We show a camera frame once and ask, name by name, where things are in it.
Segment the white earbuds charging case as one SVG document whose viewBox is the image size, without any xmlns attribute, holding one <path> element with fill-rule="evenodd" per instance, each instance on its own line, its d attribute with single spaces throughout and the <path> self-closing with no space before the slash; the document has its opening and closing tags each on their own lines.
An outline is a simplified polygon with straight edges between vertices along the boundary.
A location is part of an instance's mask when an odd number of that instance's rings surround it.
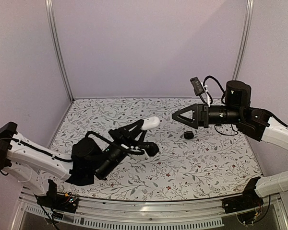
<svg viewBox="0 0 288 230">
<path fill-rule="evenodd" d="M 141 130 L 142 131 L 150 130 L 150 129 L 158 127 L 159 124 L 160 124 L 160 119 L 156 116 L 146 118 L 144 120 L 143 125 L 141 126 Z"/>
</svg>

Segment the black earbuds charging case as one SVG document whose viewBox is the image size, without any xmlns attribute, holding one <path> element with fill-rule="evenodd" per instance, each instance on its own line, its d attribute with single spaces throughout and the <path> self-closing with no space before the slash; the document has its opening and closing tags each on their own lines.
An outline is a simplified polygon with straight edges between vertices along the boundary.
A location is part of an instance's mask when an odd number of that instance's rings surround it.
<svg viewBox="0 0 288 230">
<path fill-rule="evenodd" d="M 183 137 L 185 139 L 193 139 L 194 138 L 194 133 L 192 131 L 186 131 L 183 133 Z"/>
</svg>

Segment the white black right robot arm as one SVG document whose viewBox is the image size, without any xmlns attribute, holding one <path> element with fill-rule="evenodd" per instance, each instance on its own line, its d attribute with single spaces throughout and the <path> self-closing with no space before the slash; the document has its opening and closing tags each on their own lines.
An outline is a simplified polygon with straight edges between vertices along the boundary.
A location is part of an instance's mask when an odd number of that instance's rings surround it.
<svg viewBox="0 0 288 230">
<path fill-rule="evenodd" d="M 194 129 L 209 125 L 235 125 L 238 132 L 288 150 L 288 124 L 272 112 L 253 108 L 251 87 L 242 81 L 230 80 L 223 89 L 223 105 L 209 101 L 185 107 L 172 114 L 172 119 Z M 249 209 L 257 198 L 288 191 L 288 171 L 268 177 L 252 178 L 239 197 L 239 205 Z"/>
</svg>

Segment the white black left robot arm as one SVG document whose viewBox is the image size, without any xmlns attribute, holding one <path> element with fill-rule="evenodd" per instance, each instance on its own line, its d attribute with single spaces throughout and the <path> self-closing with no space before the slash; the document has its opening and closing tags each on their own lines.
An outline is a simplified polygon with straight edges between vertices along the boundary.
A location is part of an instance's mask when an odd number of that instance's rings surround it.
<svg viewBox="0 0 288 230">
<path fill-rule="evenodd" d="M 8 122 L 0 128 L 0 171 L 12 175 L 28 186 L 35 195 L 51 207 L 57 208 L 62 198 L 54 192 L 55 183 L 44 182 L 37 170 L 43 170 L 56 178 L 76 186 L 91 185 L 95 179 L 107 176 L 126 158 L 146 159 L 158 149 L 144 138 L 152 129 L 147 119 L 111 129 L 112 140 L 97 132 L 88 131 L 72 146 L 70 156 L 42 147 L 17 131 L 17 124 Z"/>
</svg>

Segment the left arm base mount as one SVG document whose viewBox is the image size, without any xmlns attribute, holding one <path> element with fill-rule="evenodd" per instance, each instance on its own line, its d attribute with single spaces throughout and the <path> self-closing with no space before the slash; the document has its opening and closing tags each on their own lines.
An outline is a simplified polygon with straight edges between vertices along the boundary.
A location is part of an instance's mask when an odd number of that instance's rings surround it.
<svg viewBox="0 0 288 230">
<path fill-rule="evenodd" d="M 57 193 L 57 185 L 48 179 L 48 190 L 45 196 L 38 196 L 37 203 L 51 210 L 58 210 L 68 213 L 76 213 L 79 203 L 79 196 L 71 192 L 65 194 Z"/>
</svg>

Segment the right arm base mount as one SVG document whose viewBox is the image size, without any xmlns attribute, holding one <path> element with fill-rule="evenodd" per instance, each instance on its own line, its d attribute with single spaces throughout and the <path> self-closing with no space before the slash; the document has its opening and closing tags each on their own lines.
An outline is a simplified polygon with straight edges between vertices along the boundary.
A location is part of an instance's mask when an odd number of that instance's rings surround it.
<svg viewBox="0 0 288 230">
<path fill-rule="evenodd" d="M 226 214 L 255 208 L 264 204 L 263 199 L 255 192 L 256 183 L 259 179 L 260 177 L 255 177 L 249 180 L 241 195 L 222 199 L 222 208 Z"/>
</svg>

